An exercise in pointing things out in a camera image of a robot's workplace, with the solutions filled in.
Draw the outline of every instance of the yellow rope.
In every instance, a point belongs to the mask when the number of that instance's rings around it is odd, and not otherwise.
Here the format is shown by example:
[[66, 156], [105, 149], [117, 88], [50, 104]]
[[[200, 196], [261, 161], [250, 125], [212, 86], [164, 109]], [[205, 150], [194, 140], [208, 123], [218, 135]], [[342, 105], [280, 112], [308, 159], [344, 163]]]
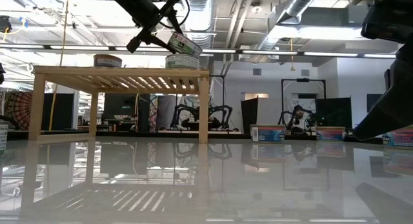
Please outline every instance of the yellow rope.
[[[63, 54], [65, 52], [65, 45], [66, 45], [66, 25], [67, 25], [67, 15], [69, 13], [69, 0], [66, 0], [66, 12], [65, 12], [65, 26], [63, 27], [63, 45], [62, 45], [62, 51], [60, 54], [60, 64], [59, 66], [62, 66], [63, 62]], [[56, 102], [56, 94], [57, 94], [57, 84], [54, 87], [53, 91], [53, 101], [52, 101], [52, 109], [50, 110], [50, 121], [49, 121], [49, 131], [52, 130], [52, 123], [53, 123], [53, 113], [54, 113], [54, 105]]]
[[6, 41], [6, 37], [12, 34], [17, 34], [18, 32], [20, 32], [24, 27], [25, 27], [25, 23], [26, 23], [26, 19], [23, 18], [23, 20], [21, 21], [21, 28], [19, 30], [16, 30], [15, 32], [12, 33], [8, 33], [9, 28], [6, 28], [6, 31], [4, 33], [0, 33], [3, 34], [3, 42]]

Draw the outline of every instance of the wooden shelf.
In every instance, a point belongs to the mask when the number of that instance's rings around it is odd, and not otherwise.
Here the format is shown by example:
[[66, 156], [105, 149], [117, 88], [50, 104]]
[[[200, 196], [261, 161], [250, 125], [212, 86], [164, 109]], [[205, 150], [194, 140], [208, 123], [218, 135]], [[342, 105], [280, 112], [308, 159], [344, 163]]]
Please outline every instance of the wooden shelf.
[[49, 82], [83, 92], [199, 94], [208, 70], [36, 66]]
[[77, 66], [35, 66], [29, 140], [57, 140], [63, 136], [41, 136], [45, 82], [80, 90], [92, 95], [89, 136], [96, 135], [99, 92], [141, 94], [199, 94], [199, 142], [208, 142], [209, 71], [164, 68], [109, 68]]

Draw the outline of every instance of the black panel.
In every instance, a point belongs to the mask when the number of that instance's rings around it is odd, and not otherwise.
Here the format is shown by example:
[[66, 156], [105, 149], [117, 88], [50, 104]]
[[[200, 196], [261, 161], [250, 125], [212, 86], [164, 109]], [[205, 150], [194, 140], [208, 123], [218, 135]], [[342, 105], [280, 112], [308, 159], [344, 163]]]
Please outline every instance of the black panel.
[[351, 98], [317, 99], [317, 126], [352, 128]]
[[244, 134], [251, 135], [250, 125], [257, 124], [258, 98], [241, 101]]
[[373, 108], [383, 94], [367, 94], [367, 112]]
[[[54, 106], [52, 130], [64, 130], [72, 128], [73, 121], [73, 94], [56, 94]], [[43, 103], [43, 118], [41, 130], [49, 129], [50, 111], [52, 109], [53, 94], [45, 94]]]
[[114, 119], [115, 115], [135, 114], [136, 94], [105, 94], [105, 109], [103, 119]]

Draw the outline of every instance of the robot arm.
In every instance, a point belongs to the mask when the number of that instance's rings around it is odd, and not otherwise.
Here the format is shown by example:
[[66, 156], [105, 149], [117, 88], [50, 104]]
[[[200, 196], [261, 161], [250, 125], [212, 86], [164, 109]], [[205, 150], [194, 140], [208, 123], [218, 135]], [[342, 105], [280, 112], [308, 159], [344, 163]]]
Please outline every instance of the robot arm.
[[413, 0], [374, 0], [361, 35], [405, 43], [385, 74], [387, 91], [366, 118], [354, 129], [361, 140], [409, 126], [413, 123]]

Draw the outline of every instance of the wire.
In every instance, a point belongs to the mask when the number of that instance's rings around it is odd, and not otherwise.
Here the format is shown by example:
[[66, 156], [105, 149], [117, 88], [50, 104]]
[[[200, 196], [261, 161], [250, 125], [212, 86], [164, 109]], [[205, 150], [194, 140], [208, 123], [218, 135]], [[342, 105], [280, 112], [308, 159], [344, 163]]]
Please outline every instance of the wire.
[[[186, 5], [187, 5], [187, 7], [188, 7], [188, 12], [186, 13], [186, 16], [184, 17], [184, 19], [182, 20], [182, 22], [179, 23], [179, 26], [181, 26], [183, 23], [185, 23], [186, 19], [188, 19], [189, 12], [191, 11], [191, 9], [190, 9], [190, 7], [189, 7], [189, 2], [188, 2], [188, 0], [185, 0], [185, 3], [186, 3]], [[174, 27], [172, 27], [172, 26], [168, 26], [168, 25], [162, 23], [162, 21], [160, 21], [159, 24], [163, 25], [165, 28], [169, 28], [169, 29], [173, 29], [173, 28], [174, 28]]]
[[12, 32], [12, 33], [8, 33], [8, 32], [7, 32], [7, 31], [9, 30], [9, 28], [7, 27], [7, 28], [6, 28], [6, 31], [5, 31], [4, 33], [0, 33], [0, 34], [3, 34], [3, 35], [4, 35], [4, 36], [3, 36], [3, 42], [6, 41], [6, 36], [9, 36], [9, 35], [12, 35], [12, 34], [17, 34], [18, 32], [20, 32], [20, 31], [25, 27], [25, 24], [26, 24], [26, 19], [25, 19], [25, 18], [22, 18], [21, 28], [20, 28], [19, 30], [16, 30], [15, 32]]
[[[62, 51], [60, 54], [60, 64], [59, 66], [62, 66], [63, 62], [63, 54], [65, 52], [65, 46], [66, 46], [66, 26], [67, 26], [67, 15], [69, 13], [69, 0], [66, 0], [66, 12], [65, 12], [65, 26], [63, 27], [63, 45], [62, 45]], [[56, 84], [54, 91], [53, 91], [53, 101], [52, 101], [52, 108], [50, 109], [50, 121], [49, 121], [49, 131], [52, 130], [52, 123], [53, 123], [53, 113], [54, 113], [54, 105], [56, 102], [56, 94], [57, 94], [57, 87], [58, 84]]]

